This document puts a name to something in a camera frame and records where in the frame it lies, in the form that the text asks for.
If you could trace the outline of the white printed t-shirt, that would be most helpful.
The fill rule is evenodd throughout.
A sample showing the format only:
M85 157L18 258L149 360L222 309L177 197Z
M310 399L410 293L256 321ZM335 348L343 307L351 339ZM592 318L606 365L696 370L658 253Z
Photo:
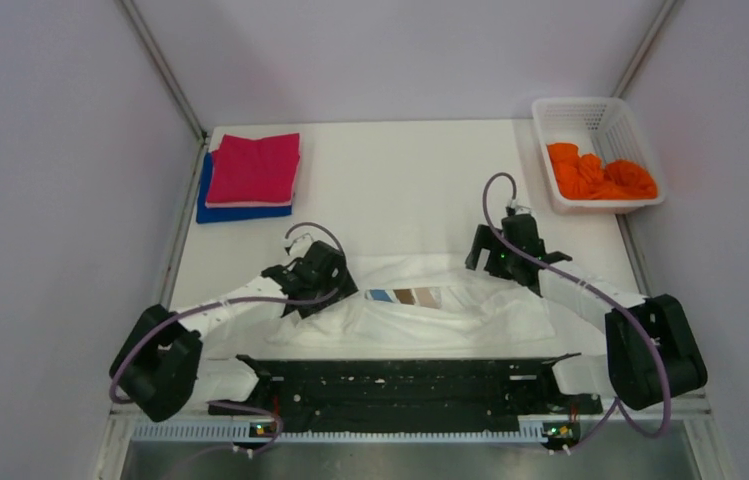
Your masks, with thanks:
M452 255L362 258L358 293L306 319L282 319L272 346L445 352L551 339L544 300Z

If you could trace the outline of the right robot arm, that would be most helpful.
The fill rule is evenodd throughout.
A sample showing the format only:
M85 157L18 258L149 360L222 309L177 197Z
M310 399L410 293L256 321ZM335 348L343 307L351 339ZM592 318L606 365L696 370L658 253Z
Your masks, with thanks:
M562 412L577 394L617 397L643 410L704 387L708 370L680 301L668 294L626 292L588 274L559 251L549 252L535 218L519 213L499 228L477 226L465 265L529 289L576 314L605 338L602 353L572 354L536 385L539 404Z

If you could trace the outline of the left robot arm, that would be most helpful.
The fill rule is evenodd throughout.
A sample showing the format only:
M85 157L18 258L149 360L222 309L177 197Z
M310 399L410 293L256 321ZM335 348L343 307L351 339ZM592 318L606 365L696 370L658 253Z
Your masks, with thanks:
M201 362L224 357L236 331L306 319L356 291L343 249L302 236L283 262L231 292L181 311L146 308L110 366L110 399L136 405L155 422L167 420L191 398Z

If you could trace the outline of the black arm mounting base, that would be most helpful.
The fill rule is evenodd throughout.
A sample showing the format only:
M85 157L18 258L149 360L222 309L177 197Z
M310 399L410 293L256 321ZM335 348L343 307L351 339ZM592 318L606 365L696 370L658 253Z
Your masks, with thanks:
M528 415L600 414L595 394L566 395L553 358L254 360L243 405L288 433L514 432Z

